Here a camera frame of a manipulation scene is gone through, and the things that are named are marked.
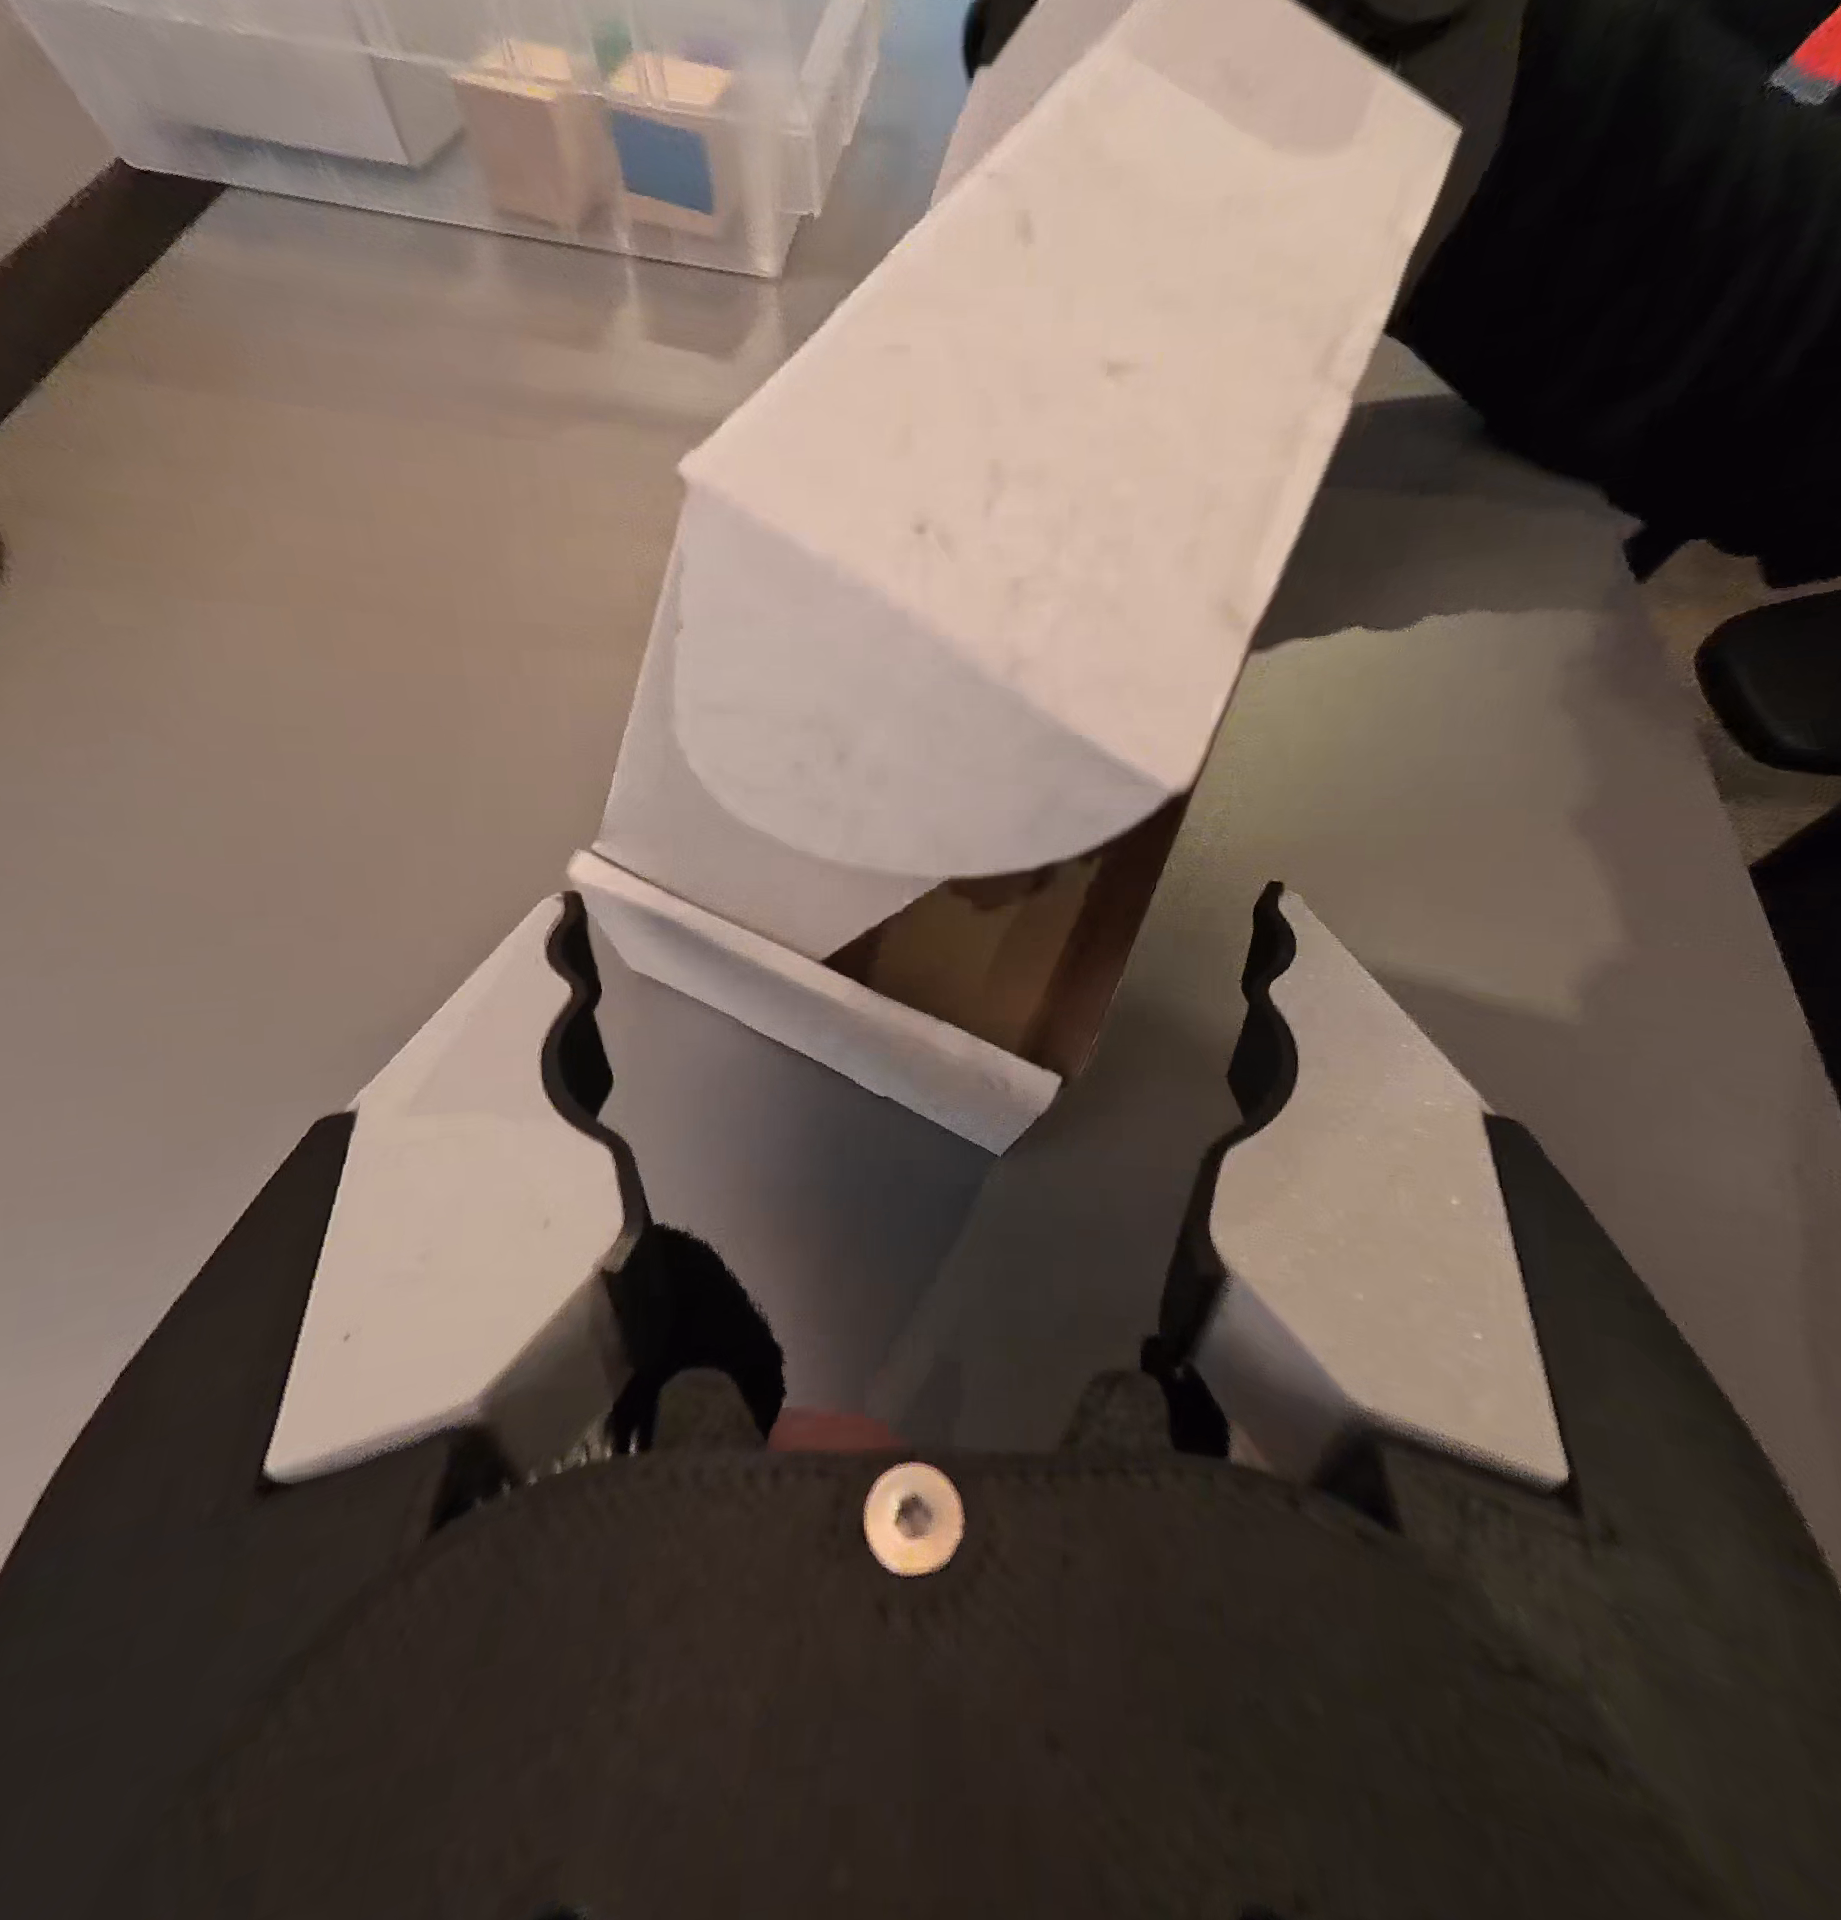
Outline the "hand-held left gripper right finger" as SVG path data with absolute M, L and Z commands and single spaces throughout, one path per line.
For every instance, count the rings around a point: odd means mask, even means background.
M 1483 1095 L 1283 883 L 1252 908 L 1232 1121 L 1146 1359 L 1228 1454 L 1317 1483 L 1371 1438 L 1570 1478 Z

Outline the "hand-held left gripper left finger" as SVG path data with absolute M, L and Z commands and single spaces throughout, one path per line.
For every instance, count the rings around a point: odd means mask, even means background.
M 546 898 L 358 1093 L 267 1477 L 459 1429 L 535 1477 L 614 1412 L 650 1217 L 598 1001 L 586 902 Z

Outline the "white cardboard box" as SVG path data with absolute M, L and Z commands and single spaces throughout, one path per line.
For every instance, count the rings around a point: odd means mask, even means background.
M 1459 129 L 1459 9 L 1038 4 L 933 207 L 679 466 L 620 958 L 993 1154 L 1093 1050 Z

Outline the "blue faced wooden cube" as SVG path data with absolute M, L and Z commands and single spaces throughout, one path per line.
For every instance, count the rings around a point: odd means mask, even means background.
M 627 215 L 688 238 L 728 238 L 738 205 L 735 70 L 633 52 L 604 75 L 601 94 Z

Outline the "clear plastic container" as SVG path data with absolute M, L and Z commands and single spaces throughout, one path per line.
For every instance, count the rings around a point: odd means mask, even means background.
M 140 170 L 778 278 L 853 136 L 883 35 L 867 2 L 31 2 L 21 25 Z M 598 97 L 633 52 L 733 68 L 728 238 L 638 225 L 620 190 L 579 232 L 494 210 L 453 75 L 501 40 L 559 45 Z

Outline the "person's right forearm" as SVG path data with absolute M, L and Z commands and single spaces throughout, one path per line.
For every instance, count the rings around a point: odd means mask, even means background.
M 1527 4 L 1501 144 L 1396 316 L 1519 455 L 1841 579 L 1836 4 Z

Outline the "orange office chair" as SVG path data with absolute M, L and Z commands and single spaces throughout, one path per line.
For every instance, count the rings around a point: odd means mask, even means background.
M 1782 29 L 1779 52 L 1766 75 L 1770 92 L 1803 106 L 1841 106 L 1841 2 L 1796 4 L 1800 31 Z

